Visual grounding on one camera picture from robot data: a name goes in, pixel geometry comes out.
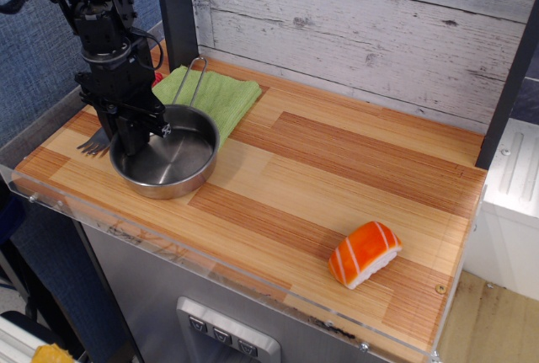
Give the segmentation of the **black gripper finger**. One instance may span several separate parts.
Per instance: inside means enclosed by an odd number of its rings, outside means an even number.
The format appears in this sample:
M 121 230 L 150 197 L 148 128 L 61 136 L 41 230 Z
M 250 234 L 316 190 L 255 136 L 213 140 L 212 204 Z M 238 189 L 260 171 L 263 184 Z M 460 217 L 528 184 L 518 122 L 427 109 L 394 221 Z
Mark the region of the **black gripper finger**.
M 111 141 L 118 130 L 116 125 L 117 109 L 97 109 L 97 115 L 99 118 L 100 125 L 104 129 L 104 132 L 108 139 Z
M 116 120 L 120 141 L 127 156 L 134 156 L 149 142 L 147 118 L 136 117 L 129 119 L 119 117 Z

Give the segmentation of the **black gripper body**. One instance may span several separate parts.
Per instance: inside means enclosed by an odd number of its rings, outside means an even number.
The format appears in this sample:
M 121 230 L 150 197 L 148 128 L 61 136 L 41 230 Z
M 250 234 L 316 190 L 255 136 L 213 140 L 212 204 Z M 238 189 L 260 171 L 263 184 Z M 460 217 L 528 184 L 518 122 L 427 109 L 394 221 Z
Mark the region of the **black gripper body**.
M 165 106 L 152 91 L 156 68 L 149 53 L 84 53 L 88 72 L 76 75 L 83 102 L 94 107 L 105 135 L 160 137 L 170 132 Z

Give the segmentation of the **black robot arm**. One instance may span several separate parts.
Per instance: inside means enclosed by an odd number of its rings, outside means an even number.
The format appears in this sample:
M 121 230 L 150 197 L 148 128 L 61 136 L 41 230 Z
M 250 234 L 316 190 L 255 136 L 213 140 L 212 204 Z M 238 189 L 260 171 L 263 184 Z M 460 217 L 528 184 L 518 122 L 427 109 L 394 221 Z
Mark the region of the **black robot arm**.
M 28 0 L 12 0 L 4 13 L 19 11 Z M 137 154 L 151 135 L 166 136 L 170 124 L 165 107 L 154 95 L 155 71 L 148 41 L 151 35 L 134 27 L 132 0 L 51 0 L 59 5 L 82 44 L 89 66 L 75 79 L 84 103 L 97 111 L 111 141 L 128 156 Z

